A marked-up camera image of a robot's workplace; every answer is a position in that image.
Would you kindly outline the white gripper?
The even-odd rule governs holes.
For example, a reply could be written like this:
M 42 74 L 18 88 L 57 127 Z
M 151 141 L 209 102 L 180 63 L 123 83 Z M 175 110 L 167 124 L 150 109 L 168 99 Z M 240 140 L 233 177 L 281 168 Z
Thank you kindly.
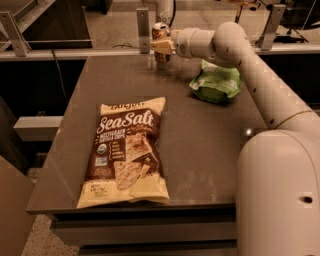
M 214 34 L 212 30 L 198 28 L 172 30 L 171 38 L 152 40 L 150 47 L 155 53 L 171 55 L 176 51 L 180 57 L 184 58 L 213 60 L 215 58 Z

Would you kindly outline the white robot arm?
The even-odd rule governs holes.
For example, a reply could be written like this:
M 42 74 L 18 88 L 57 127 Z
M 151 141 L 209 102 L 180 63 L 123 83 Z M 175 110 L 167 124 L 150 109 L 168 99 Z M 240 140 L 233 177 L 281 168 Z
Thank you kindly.
M 234 22 L 173 30 L 156 53 L 236 68 L 267 129 L 238 160 L 238 256 L 320 256 L 320 116 L 254 51 Z

